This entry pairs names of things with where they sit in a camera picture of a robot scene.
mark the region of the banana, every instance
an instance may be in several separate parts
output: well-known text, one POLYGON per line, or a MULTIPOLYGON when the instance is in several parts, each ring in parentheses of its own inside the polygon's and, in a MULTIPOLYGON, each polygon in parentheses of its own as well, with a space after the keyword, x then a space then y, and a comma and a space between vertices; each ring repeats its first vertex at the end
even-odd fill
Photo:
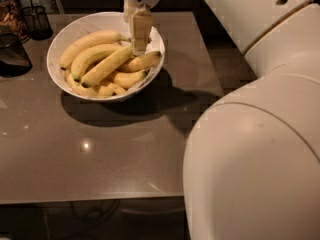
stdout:
POLYGON ((112 44, 119 41, 128 42, 129 39, 114 30, 99 30, 87 34, 73 42, 67 47, 66 50, 64 50, 60 57, 60 68, 66 69, 67 67, 69 67, 74 58, 86 48, 98 44, 112 44))
POLYGON ((88 98, 107 98, 114 94, 113 89, 108 86, 94 86, 93 88, 84 88, 80 83, 74 81, 70 70, 65 71, 65 79, 71 89, 77 94, 88 98))
POLYGON ((144 69, 133 73, 124 73, 114 70, 110 75, 107 76, 107 80, 120 85, 124 89, 129 89, 139 81, 145 79, 147 75, 148 71, 144 69))
POLYGON ((115 52, 122 46, 119 44, 100 44, 80 52, 71 64, 71 74, 75 81, 80 81, 88 67, 115 52))
POLYGON ((108 79, 103 79, 101 82, 100 82, 100 85, 102 86, 107 86, 109 88, 111 88, 116 95, 121 95, 121 94, 124 94, 127 92, 126 89, 122 88, 120 85, 117 85, 115 83, 112 83, 110 82, 108 79))
POLYGON ((85 88, 88 88, 99 84, 112 71, 127 61, 130 57, 132 57, 132 46, 127 45, 121 47, 107 58, 100 61, 89 72, 84 74, 84 76, 81 78, 81 85, 85 88))
POLYGON ((160 51, 145 53, 138 57, 127 60, 118 68, 118 71, 132 73, 141 69, 147 69, 153 65, 157 65, 160 61, 160 57, 160 51))

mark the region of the kitchen counter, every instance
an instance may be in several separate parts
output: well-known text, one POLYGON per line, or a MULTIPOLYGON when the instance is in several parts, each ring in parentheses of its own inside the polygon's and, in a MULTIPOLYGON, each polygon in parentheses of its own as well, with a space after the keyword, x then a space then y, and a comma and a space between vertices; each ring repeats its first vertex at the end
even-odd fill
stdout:
POLYGON ((223 91, 191 12, 154 13, 166 57, 154 82, 117 104, 51 80, 55 35, 83 15, 49 15, 54 35, 24 44, 33 68, 0 77, 0 204, 183 196, 186 139, 223 91))

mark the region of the glass jar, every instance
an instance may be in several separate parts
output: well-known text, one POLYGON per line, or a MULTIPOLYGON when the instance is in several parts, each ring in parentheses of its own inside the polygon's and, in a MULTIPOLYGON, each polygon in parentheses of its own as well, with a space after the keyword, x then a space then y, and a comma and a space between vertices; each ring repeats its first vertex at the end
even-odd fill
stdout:
POLYGON ((26 42, 29 39, 27 27, 15 0, 0 0, 0 25, 9 27, 21 42, 26 42))

